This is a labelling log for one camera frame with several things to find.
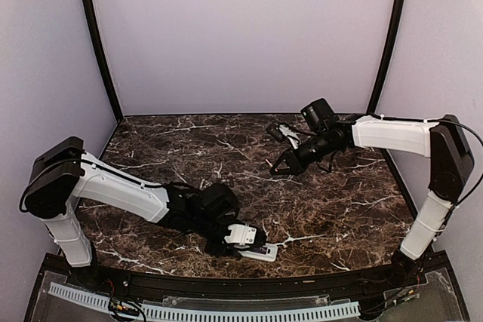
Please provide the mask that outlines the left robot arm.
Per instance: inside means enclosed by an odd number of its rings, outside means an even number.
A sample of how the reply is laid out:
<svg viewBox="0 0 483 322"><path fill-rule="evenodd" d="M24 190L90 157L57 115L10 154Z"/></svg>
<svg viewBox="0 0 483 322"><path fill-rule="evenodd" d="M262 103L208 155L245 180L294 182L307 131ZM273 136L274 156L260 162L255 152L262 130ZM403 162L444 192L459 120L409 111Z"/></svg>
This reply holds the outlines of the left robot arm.
<svg viewBox="0 0 483 322"><path fill-rule="evenodd" d="M70 136L38 156L19 209L39 218L91 289L106 283L106 271L94 262L94 247L85 236L72 205L86 198L137 215L147 222L206 240L205 252L273 262L278 248L264 230L238 219L238 199L227 185L205 189L184 182L148 182L103 163L85 151L82 139Z"/></svg>

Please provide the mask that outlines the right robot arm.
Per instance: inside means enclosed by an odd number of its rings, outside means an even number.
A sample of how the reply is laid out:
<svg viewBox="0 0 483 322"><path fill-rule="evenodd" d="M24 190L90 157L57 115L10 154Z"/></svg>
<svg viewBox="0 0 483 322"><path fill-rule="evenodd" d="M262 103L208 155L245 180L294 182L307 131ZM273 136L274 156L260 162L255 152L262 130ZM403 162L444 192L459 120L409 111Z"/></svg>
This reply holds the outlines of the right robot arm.
<svg viewBox="0 0 483 322"><path fill-rule="evenodd" d="M325 158L334 159L348 149L380 149L394 159L403 183L411 187L415 177L409 163L415 161L420 182L417 215L398 249L402 258L385 271L392 287L401 287L414 275L414 264L445 230L452 213L474 192L467 186L475 157L467 137L482 138L451 114L440 118L401 118L374 113L337 114L321 98L301 109L308 126L302 131L281 122L268 126L268 133L288 143L271 166L273 176L297 176Z"/></svg>

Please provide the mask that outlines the blue AA battery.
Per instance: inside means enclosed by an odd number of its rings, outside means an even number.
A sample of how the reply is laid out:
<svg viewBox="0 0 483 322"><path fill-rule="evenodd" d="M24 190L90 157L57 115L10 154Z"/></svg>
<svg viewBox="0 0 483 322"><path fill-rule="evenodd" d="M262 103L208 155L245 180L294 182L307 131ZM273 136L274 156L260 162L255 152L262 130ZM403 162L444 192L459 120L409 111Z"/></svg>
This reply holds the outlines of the blue AA battery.
<svg viewBox="0 0 483 322"><path fill-rule="evenodd" d="M265 247L254 248L251 250L251 252L261 254L261 255L266 255L268 253Z"/></svg>

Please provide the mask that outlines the white remote control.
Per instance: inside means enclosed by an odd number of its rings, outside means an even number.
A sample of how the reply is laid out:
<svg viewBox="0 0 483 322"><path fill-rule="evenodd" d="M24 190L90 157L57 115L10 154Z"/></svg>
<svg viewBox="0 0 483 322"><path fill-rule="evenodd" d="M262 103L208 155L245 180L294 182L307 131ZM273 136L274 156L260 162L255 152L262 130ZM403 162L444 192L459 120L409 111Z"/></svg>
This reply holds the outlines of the white remote control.
<svg viewBox="0 0 483 322"><path fill-rule="evenodd" d="M275 244L264 244L262 247L255 247L252 250L239 250L238 252L244 258L274 262L278 255L278 246Z"/></svg>

